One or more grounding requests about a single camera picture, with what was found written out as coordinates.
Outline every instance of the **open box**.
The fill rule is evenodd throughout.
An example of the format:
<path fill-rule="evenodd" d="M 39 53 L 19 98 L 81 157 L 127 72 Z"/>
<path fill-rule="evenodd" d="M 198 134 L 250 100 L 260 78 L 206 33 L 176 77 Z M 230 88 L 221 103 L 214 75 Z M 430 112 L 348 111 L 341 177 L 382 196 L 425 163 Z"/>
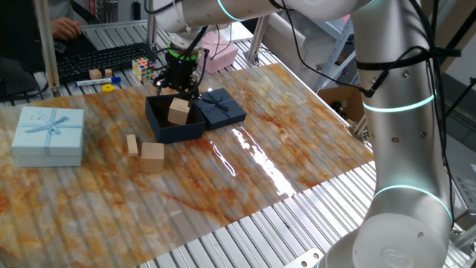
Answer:
<path fill-rule="evenodd" d="M 335 101 L 347 101 L 348 105 L 344 108 L 347 119 L 356 124 L 364 117 L 364 104 L 362 104 L 362 93 L 350 86 L 339 86 L 331 89 L 321 89 L 318 96 L 329 106 Z"/>
<path fill-rule="evenodd" d="M 192 103 L 190 107 L 185 125 L 180 126 L 167 120 L 170 104 L 172 104 L 173 98 L 178 97 L 179 95 L 165 95 L 146 98 L 147 120 L 158 143 L 171 144 L 203 136 L 205 120 L 195 103 Z"/>

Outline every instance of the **blue marker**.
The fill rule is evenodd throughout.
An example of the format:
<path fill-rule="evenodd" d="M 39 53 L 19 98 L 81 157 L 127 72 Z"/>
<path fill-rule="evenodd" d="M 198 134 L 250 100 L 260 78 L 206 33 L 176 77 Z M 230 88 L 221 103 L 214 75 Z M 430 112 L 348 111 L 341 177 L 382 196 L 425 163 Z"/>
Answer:
<path fill-rule="evenodd" d="M 86 81 L 77 81 L 74 85 L 78 86 L 90 86 L 97 85 L 101 83 L 120 83 L 120 77 L 106 78 L 106 79 L 96 79 L 96 80 L 86 80 Z"/>

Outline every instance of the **dark blue gift box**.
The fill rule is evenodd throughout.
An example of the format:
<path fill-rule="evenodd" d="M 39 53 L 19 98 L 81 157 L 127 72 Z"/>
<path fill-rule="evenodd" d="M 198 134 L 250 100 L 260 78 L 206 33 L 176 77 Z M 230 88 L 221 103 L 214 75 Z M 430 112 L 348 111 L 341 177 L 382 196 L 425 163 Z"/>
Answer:
<path fill-rule="evenodd" d="M 202 93 L 202 99 L 198 100 L 196 105 L 202 112 L 209 130 L 235 124 L 246 118 L 246 112 L 225 89 Z"/>

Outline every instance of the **wooden block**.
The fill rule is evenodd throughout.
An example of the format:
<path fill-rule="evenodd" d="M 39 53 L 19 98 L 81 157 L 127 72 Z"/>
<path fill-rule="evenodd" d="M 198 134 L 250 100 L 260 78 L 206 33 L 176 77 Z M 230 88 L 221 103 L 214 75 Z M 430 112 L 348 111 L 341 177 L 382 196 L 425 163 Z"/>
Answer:
<path fill-rule="evenodd" d="M 103 79 L 103 74 L 98 69 L 91 70 L 89 71 L 89 79 L 91 80 Z"/>
<path fill-rule="evenodd" d="M 188 101 L 174 98 L 170 104 L 168 121 L 183 126 L 187 123 L 189 111 Z"/>
<path fill-rule="evenodd" d="M 107 78 L 111 78 L 112 77 L 112 70 L 111 69 L 104 70 L 104 76 L 106 76 Z"/>
<path fill-rule="evenodd" d="M 127 148 L 129 149 L 129 157 L 136 157 L 139 156 L 139 150 L 137 147 L 137 141 L 135 139 L 135 135 L 127 135 Z"/>
<path fill-rule="evenodd" d="M 161 173 L 164 169 L 164 145 L 144 142 L 142 144 L 141 171 Z"/>

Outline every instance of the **rubik's cube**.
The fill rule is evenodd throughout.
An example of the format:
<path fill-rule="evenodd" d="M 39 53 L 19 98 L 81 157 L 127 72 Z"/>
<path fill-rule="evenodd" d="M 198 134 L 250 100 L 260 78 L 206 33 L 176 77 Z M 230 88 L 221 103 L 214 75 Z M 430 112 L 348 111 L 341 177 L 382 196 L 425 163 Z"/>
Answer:
<path fill-rule="evenodd" d="M 154 63 L 146 57 L 132 61 L 134 75 L 142 82 L 154 79 Z"/>

